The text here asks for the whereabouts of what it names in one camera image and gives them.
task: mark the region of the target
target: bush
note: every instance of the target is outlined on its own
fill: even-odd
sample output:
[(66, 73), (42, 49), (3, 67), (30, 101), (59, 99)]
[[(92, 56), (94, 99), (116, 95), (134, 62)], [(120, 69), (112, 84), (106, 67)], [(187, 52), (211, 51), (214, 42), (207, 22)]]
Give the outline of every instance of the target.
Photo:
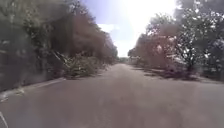
[(99, 68), (103, 67), (103, 63), (96, 57), (84, 57), (81, 55), (74, 58), (67, 57), (65, 65), (65, 76), (69, 78), (91, 76), (97, 73)]

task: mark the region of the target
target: road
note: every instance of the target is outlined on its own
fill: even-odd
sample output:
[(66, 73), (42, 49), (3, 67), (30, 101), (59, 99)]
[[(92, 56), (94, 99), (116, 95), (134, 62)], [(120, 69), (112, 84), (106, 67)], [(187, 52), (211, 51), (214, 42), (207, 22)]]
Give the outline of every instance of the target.
[(124, 64), (0, 103), (9, 128), (223, 128), (223, 108), (222, 84), (159, 79)]

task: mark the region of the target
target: road edge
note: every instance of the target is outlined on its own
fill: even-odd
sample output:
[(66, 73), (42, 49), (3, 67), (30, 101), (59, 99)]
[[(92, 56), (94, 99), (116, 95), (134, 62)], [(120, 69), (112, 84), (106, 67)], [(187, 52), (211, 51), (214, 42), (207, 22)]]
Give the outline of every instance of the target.
[(49, 81), (45, 81), (45, 82), (41, 82), (41, 83), (31, 84), (31, 85), (28, 85), (28, 86), (25, 86), (25, 87), (20, 87), (20, 88), (16, 88), (16, 89), (1, 92), (0, 93), (0, 103), (7, 100), (9, 96), (24, 94), (26, 91), (31, 91), (31, 90), (36, 89), (36, 88), (41, 88), (41, 87), (44, 87), (44, 86), (49, 86), (49, 85), (52, 85), (52, 84), (60, 83), (60, 82), (65, 81), (65, 80), (66, 80), (65, 78), (58, 78), (58, 79), (54, 79), (54, 80), (49, 80)]

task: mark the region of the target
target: asphalt road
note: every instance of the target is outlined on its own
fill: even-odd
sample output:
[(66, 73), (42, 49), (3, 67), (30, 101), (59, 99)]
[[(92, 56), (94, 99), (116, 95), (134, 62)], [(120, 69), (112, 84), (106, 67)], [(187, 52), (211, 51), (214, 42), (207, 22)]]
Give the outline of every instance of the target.
[(223, 128), (224, 86), (150, 77), (117, 64), (96, 77), (11, 96), (0, 112), (8, 128)]

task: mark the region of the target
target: bright sky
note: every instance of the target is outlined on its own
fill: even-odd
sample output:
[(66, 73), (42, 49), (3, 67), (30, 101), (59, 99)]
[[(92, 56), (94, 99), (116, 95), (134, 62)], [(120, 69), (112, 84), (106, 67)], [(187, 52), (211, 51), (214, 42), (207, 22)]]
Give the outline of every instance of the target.
[(156, 13), (172, 15), (176, 0), (83, 0), (103, 31), (110, 33), (118, 56), (126, 57)]

